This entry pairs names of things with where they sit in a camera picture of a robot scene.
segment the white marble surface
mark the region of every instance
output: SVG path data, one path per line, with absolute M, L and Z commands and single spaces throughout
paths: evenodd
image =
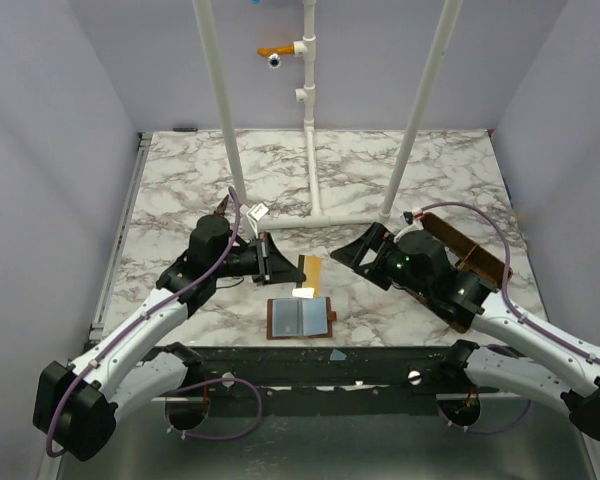
M 321 197 L 326 214 L 375 212 L 382 202 L 402 132 L 316 133 Z M 304 136 L 301 131 L 239 132 L 250 202 L 265 202 L 272 217 L 307 215 Z M 209 213 L 231 182 L 222 135 L 156 133 L 108 310 L 105 335 L 131 314 L 158 275 L 186 248 L 197 219 Z M 399 228 L 403 210 L 440 200 L 484 209 L 497 220 L 512 245 L 515 276 L 510 295 L 545 318 L 537 287 L 507 199 L 491 143 L 484 131 L 422 132 L 414 146 L 396 198 L 390 228 Z M 462 209 L 436 211 L 498 257 L 497 235 Z M 266 300 L 289 297 L 292 285 L 256 288 L 250 279 L 220 290 L 161 343 L 188 345 L 450 345 L 458 338 L 480 343 L 477 332 L 459 335 L 404 292 L 385 292 L 328 258 L 328 252 L 357 238 L 366 227 L 279 230 L 273 238 L 282 253 L 318 255 L 323 260 L 322 295 L 338 313 L 331 339 L 266 339 Z M 227 285 L 223 279 L 219 285 Z

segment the gray wall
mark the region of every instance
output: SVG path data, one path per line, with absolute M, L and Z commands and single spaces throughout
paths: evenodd
M 0 479 L 36 475 L 38 375 L 86 338 L 136 146 L 66 0 L 0 0 Z
M 218 127 L 191 0 L 69 1 L 138 130 Z M 494 127 L 565 2 L 466 0 L 424 126 Z M 236 125 L 301 127 L 301 60 L 255 53 L 300 39 L 301 0 L 213 5 Z M 403 129 L 442 5 L 318 0 L 316 126 Z
M 600 344 L 600 0 L 570 0 L 494 145 L 552 322 Z

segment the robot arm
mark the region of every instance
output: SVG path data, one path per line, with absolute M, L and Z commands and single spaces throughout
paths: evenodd
M 211 298 L 218 278 L 251 275 L 258 285 L 305 280 L 267 232 L 247 244 L 237 236 L 239 221 L 232 232 L 224 209 L 219 210 L 200 218 L 188 249 L 127 320 L 69 365 L 52 362 L 42 372 L 33 423 L 48 434 L 48 452 L 53 453 L 53 440 L 87 460 L 108 441 L 122 416 L 182 385 L 188 367 L 199 361 L 188 349 L 138 363 Z
M 579 430 L 600 440 L 600 347 L 541 322 L 515 303 L 520 316 L 514 315 L 503 297 L 501 262 L 430 213 L 422 224 L 422 230 L 394 236 L 374 223 L 331 257 L 385 290 L 405 290 L 455 330 L 473 328 L 527 355 L 537 363 L 463 342 L 456 364 L 472 383 L 568 413 Z M 447 249 L 462 251 L 455 265 Z M 377 255 L 363 264 L 369 251 Z

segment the white label tag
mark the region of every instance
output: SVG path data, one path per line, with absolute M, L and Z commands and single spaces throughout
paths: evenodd
M 291 291 L 291 296 L 296 298 L 313 298 L 313 288 L 294 288 Z
M 267 206 L 264 203 L 259 203 L 251 207 L 247 212 L 247 215 L 249 216 L 249 218 L 255 220 L 256 222 L 259 222 L 262 219 L 262 217 L 264 217 L 268 212 L 269 209 L 267 208 Z

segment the white pvc pipe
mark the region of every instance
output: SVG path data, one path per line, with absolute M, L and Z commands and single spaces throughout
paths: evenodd
M 316 147 L 313 142 L 313 130 L 305 132 L 307 139 L 307 161 L 309 170 L 309 192 L 311 193 L 311 215 L 322 215 L 320 207 L 320 186 L 318 185 L 318 172 L 316 167 Z
M 316 34 L 316 0 L 303 0 L 304 3 L 304 36 L 311 38 Z
M 314 65 L 315 65 L 315 18 L 316 0 L 303 0 L 304 34 L 302 40 L 308 51 L 304 55 L 304 90 L 309 100 L 304 104 L 304 131 L 307 146 L 307 170 L 309 173 L 309 192 L 311 194 L 311 216 L 322 215 L 320 207 L 320 185 L 316 166 L 316 146 L 313 132 L 313 104 L 315 101 Z
M 211 0 L 193 0 L 193 8 L 196 13 L 196 22 L 198 24 L 198 31 L 200 32 L 200 39 L 202 40 L 202 49 L 207 62 L 207 69 L 211 77 L 211 85 L 213 86 L 216 103 L 218 104 L 222 136 L 224 137 L 224 146 L 227 150 L 229 168 L 233 177 L 233 186 L 240 200 L 245 202 L 247 201 L 247 190 L 244 185 L 244 176 L 242 175 L 242 164 L 240 163 L 236 132 L 233 129 L 231 107 L 224 80 L 220 43 L 218 42 L 218 32 L 216 30 L 215 19 L 213 18 Z
M 453 33 L 453 28 L 458 19 L 461 6 L 462 0 L 446 0 L 444 2 L 440 20 L 438 21 L 438 28 L 436 29 L 436 34 L 433 37 L 433 43 L 429 50 L 429 57 L 427 58 L 427 63 L 422 72 L 422 77 L 420 78 L 418 93 L 416 94 L 416 99 L 413 103 L 413 108 L 411 109 L 411 117 L 409 117 L 407 128 L 404 131 L 402 144 L 400 145 L 400 150 L 398 151 L 398 156 L 396 158 L 396 165 L 391 174 L 384 202 L 382 203 L 382 208 L 380 210 L 380 217 L 383 220 L 387 220 L 391 214 L 391 207 L 396 199 L 398 187 L 400 187 L 402 175 L 404 175 L 404 169 L 409 161 L 411 149 L 413 148 L 413 143 L 418 134 L 427 101 L 429 100 L 429 94 L 431 93 L 436 77 L 440 72 L 442 59 L 444 58 L 444 54 L 451 41 L 451 34 Z
M 261 220 L 259 230 L 278 230 L 283 228 L 322 228 L 336 225 L 364 225 L 378 222 L 377 213 L 362 213 L 358 215 L 321 215 L 319 217 L 296 217 Z

